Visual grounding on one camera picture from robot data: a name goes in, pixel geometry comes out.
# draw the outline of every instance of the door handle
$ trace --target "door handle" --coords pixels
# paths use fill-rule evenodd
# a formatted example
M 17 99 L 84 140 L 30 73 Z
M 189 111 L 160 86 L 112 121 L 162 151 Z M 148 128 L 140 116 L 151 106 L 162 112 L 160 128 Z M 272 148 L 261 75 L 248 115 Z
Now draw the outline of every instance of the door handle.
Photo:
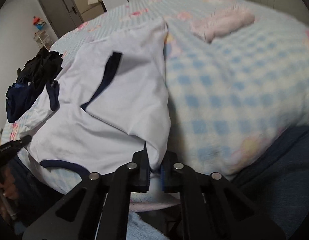
M 72 11 L 77 14 L 77 11 L 75 10 L 74 6 L 71 7 L 72 8 Z

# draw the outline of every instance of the silver bolt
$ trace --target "silver bolt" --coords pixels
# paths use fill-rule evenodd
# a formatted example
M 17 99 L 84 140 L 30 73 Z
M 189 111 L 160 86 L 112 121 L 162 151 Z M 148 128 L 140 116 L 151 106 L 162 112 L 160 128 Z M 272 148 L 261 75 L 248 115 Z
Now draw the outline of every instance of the silver bolt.
M 91 179 L 91 180 L 99 179 L 99 177 L 100 177 L 100 175 L 97 172 L 90 173 L 90 175 L 89 175 L 89 179 Z
M 182 163 L 175 163 L 173 165 L 173 167 L 176 169 L 176 170 L 181 170 L 184 166 Z
M 138 165 L 136 163 L 128 163 L 127 164 L 127 167 L 128 169 L 132 170 L 132 169 L 135 169 Z
M 222 175 L 218 172 L 214 172 L 213 174 L 211 174 L 211 177 L 213 179 L 221 179 L 222 178 Z

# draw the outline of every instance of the pink fluffy towel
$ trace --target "pink fluffy towel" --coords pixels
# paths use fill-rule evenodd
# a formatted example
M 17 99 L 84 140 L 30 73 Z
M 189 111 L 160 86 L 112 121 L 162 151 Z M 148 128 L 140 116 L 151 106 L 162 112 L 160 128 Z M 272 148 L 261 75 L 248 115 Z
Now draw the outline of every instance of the pink fluffy towel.
M 207 43 L 216 37 L 223 37 L 244 26 L 253 24 L 254 15 L 246 8 L 232 7 L 227 10 L 215 12 L 209 17 L 192 21 L 191 32 Z

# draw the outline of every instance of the door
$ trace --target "door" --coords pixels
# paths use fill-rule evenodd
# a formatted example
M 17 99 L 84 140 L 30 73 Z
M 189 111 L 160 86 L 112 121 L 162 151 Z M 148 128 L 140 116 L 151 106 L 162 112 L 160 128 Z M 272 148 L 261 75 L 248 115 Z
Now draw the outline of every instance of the door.
M 39 0 L 39 2 L 58 38 L 83 23 L 74 0 Z

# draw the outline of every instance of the blue and white checkered fabric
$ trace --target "blue and white checkered fabric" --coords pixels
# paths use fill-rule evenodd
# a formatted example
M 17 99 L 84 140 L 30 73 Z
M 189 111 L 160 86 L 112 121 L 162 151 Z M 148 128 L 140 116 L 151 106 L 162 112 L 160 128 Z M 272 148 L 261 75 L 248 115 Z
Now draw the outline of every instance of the blue and white checkered fabric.
M 191 20 L 234 4 L 255 14 L 253 25 L 206 44 L 189 31 Z M 309 28 L 286 14 L 244 0 L 142 0 L 83 24 L 51 50 L 71 63 L 79 47 L 111 32 L 163 17 L 166 85 L 172 127 L 168 149 L 197 172 L 229 178 L 255 161 L 291 125 L 309 124 Z M 6 125 L 2 141 L 8 141 Z M 60 192 L 80 181 L 43 170 L 26 151 L 23 162 Z

